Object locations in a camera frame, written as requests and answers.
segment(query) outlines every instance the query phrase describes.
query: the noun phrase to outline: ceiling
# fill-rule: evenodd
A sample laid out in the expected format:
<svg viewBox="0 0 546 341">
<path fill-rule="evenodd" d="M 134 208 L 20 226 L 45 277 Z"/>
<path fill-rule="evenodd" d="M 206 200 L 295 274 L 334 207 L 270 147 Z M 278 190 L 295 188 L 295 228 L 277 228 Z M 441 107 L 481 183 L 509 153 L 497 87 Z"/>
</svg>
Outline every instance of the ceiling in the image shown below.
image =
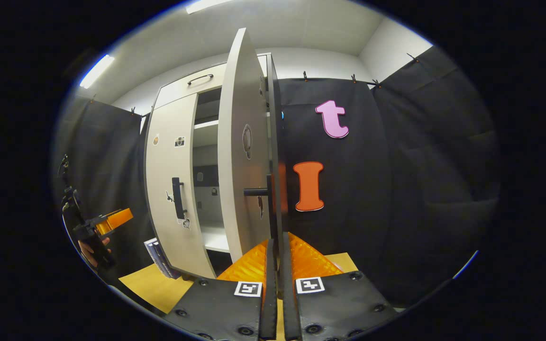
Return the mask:
<svg viewBox="0 0 546 341">
<path fill-rule="evenodd" d="M 383 16 L 348 0 L 233 0 L 188 14 L 178 7 L 130 33 L 106 53 L 111 66 L 78 95 L 113 103 L 139 84 L 230 50 L 246 27 L 255 48 L 304 47 L 358 55 Z"/>
</svg>

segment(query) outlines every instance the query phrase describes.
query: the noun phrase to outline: orange gripper pad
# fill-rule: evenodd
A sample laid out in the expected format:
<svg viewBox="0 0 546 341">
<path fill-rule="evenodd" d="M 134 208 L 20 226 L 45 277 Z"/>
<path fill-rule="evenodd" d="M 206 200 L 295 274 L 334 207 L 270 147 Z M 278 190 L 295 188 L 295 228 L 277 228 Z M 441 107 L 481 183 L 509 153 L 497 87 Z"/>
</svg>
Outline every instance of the orange gripper pad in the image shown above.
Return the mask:
<svg viewBox="0 0 546 341">
<path fill-rule="evenodd" d="M 292 255 L 292 280 L 340 275 L 343 272 L 304 240 L 288 233 Z"/>
<path fill-rule="evenodd" d="M 264 297 L 264 294 L 266 293 L 265 279 L 268 242 L 269 240 L 265 240 L 257 246 L 254 246 L 216 279 L 229 281 L 259 281 L 263 284 L 262 297 Z"/>
<path fill-rule="evenodd" d="M 120 227 L 122 224 L 127 222 L 128 220 L 134 218 L 132 215 L 132 211 L 130 211 L 129 208 L 124 209 L 121 212 L 117 212 L 115 214 L 112 214 L 107 217 L 107 220 L 100 224 L 96 224 L 96 228 L 98 229 L 98 232 L 100 235 L 104 235 L 105 233 L 108 233 L 114 229 L 117 229 L 117 227 Z"/>
<path fill-rule="evenodd" d="M 300 199 L 296 211 L 317 211 L 323 208 L 319 198 L 319 172 L 323 169 L 320 162 L 301 162 L 294 165 L 294 172 L 299 175 Z"/>
</svg>

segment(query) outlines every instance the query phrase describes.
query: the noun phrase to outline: open cabinet door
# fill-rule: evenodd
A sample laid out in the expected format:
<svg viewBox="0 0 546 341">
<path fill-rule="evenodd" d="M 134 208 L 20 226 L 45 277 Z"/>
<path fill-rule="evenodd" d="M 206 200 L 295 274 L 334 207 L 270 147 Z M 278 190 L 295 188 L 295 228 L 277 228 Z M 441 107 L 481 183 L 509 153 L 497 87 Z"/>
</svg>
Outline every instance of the open cabinet door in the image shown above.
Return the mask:
<svg viewBox="0 0 546 341">
<path fill-rule="evenodd" d="M 197 96 L 182 97 L 153 111 L 146 142 L 147 198 L 155 234 L 170 264 L 196 276 L 215 278 L 193 188 L 191 150 Z"/>
<path fill-rule="evenodd" d="M 267 187 L 265 90 L 256 51 L 240 28 L 229 52 L 218 114 L 220 200 L 233 262 L 271 238 L 267 198 L 243 195 L 244 188 Z"/>
</svg>

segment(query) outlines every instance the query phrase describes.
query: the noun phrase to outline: cabinet handle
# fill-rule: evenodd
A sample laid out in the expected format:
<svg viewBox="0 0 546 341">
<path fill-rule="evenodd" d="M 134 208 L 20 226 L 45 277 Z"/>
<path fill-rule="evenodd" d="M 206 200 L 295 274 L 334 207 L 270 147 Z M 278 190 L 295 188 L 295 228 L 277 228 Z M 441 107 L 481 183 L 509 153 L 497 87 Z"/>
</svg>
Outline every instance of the cabinet handle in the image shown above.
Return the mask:
<svg viewBox="0 0 546 341">
<path fill-rule="evenodd" d="M 180 196 L 180 182 L 179 178 L 172 178 L 172 193 L 174 194 L 174 207 L 176 208 L 176 218 L 184 219 L 186 209 L 182 209 L 182 197 Z"/>
<path fill-rule="evenodd" d="M 200 79 L 200 78 L 204 78 L 204 77 L 208 77 L 208 76 L 209 76 L 210 78 L 214 77 L 214 75 L 212 75 L 212 73 L 210 73 L 210 74 L 208 74 L 208 75 L 199 76 L 199 77 L 195 78 L 194 80 L 198 80 L 198 79 Z M 193 82 L 194 80 L 190 80 L 187 84 L 191 85 L 191 82 Z"/>
</svg>

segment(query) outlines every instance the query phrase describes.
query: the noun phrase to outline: ceiling light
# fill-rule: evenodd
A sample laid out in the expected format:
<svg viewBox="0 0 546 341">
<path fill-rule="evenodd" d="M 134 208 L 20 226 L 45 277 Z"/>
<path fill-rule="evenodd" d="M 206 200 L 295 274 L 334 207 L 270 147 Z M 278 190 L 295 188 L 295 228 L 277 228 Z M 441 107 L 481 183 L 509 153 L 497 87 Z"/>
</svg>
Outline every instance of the ceiling light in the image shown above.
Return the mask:
<svg viewBox="0 0 546 341">
<path fill-rule="evenodd" d="M 104 72 L 106 68 L 111 65 L 113 60 L 114 58 L 112 56 L 109 56 L 108 54 L 102 57 L 102 59 L 99 60 L 98 63 L 96 63 L 96 65 L 91 68 L 87 75 L 85 75 L 84 79 L 80 83 L 80 86 L 86 89 L 89 88 L 94 83 L 94 81 L 98 77 L 100 77 L 100 75 L 102 75 L 102 72 Z"/>
<path fill-rule="evenodd" d="M 225 2 L 229 2 L 231 0 L 199 0 L 197 2 L 194 2 L 193 4 L 187 6 L 187 13 L 195 13 L 196 11 L 199 11 L 201 9 L 206 9 L 208 7 L 212 7 L 214 5 L 223 4 Z"/>
</svg>

